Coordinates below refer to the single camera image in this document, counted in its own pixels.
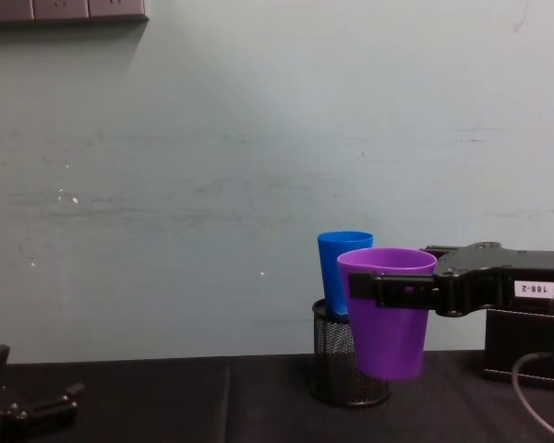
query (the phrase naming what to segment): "purple cup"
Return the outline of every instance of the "purple cup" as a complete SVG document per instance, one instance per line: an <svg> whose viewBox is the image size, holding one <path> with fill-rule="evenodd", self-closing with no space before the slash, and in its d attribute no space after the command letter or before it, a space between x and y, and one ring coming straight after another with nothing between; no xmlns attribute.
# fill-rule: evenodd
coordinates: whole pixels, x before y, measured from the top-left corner
<svg viewBox="0 0 554 443"><path fill-rule="evenodd" d="M418 249L374 247L346 252L337 261L359 370L386 380L417 377L423 365L428 311L377 307L375 300L351 298L348 276L355 272L430 275L435 256Z"/></svg>

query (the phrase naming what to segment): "plastic cup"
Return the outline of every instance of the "plastic cup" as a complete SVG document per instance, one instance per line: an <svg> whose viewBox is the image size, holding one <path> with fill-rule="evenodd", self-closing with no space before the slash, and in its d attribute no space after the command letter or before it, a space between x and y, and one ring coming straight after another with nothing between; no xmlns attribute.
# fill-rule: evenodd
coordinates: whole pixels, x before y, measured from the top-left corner
<svg viewBox="0 0 554 443"><path fill-rule="evenodd" d="M428 311L377 307L373 299L351 298L349 273L431 274L437 259L428 252L399 247L376 247L338 258L357 366L374 378L417 377L423 365Z"/></svg>
<svg viewBox="0 0 554 443"><path fill-rule="evenodd" d="M348 251L373 246L373 235L359 231L321 233L318 236L318 251L324 284L326 307L338 315L346 315L347 303L343 294L343 282L337 258Z"/></svg>

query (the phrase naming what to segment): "mesh pencil holder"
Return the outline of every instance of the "mesh pencil holder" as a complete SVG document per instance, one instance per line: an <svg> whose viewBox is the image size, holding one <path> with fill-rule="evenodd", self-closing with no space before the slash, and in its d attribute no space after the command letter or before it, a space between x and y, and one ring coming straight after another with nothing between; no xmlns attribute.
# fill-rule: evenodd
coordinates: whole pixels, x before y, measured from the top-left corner
<svg viewBox="0 0 554 443"><path fill-rule="evenodd" d="M390 383L364 376L357 368L353 336L347 316L337 316L318 300L314 311L314 367L312 395L335 406L357 407L382 403L390 397Z"/></svg>

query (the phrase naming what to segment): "wall socket panel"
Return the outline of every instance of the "wall socket panel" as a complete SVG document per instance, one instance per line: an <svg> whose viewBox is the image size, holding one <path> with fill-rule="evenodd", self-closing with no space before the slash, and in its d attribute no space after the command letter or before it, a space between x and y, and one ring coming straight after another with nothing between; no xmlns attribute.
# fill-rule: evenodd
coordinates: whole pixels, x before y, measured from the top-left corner
<svg viewBox="0 0 554 443"><path fill-rule="evenodd" d="M147 0L0 0L0 24L145 21Z"/></svg>
<svg viewBox="0 0 554 443"><path fill-rule="evenodd" d="M144 0L89 0L91 17L145 17Z"/></svg>
<svg viewBox="0 0 554 443"><path fill-rule="evenodd" d="M88 18L88 0L33 0L35 20Z"/></svg>
<svg viewBox="0 0 554 443"><path fill-rule="evenodd" d="M32 0L0 0L0 23L32 20Z"/></svg>

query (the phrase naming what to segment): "electrical outlet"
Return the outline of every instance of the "electrical outlet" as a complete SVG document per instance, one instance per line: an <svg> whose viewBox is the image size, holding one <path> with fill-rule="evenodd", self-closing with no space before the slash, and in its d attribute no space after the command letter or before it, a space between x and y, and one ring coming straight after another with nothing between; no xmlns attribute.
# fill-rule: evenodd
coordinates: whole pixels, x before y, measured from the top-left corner
<svg viewBox="0 0 554 443"><path fill-rule="evenodd" d="M145 0L89 0L91 17L147 18Z"/></svg>
<svg viewBox="0 0 554 443"><path fill-rule="evenodd" d="M88 18L88 0L33 0L36 20Z"/></svg>
<svg viewBox="0 0 554 443"><path fill-rule="evenodd" d="M32 0L0 0L0 23L33 20Z"/></svg>

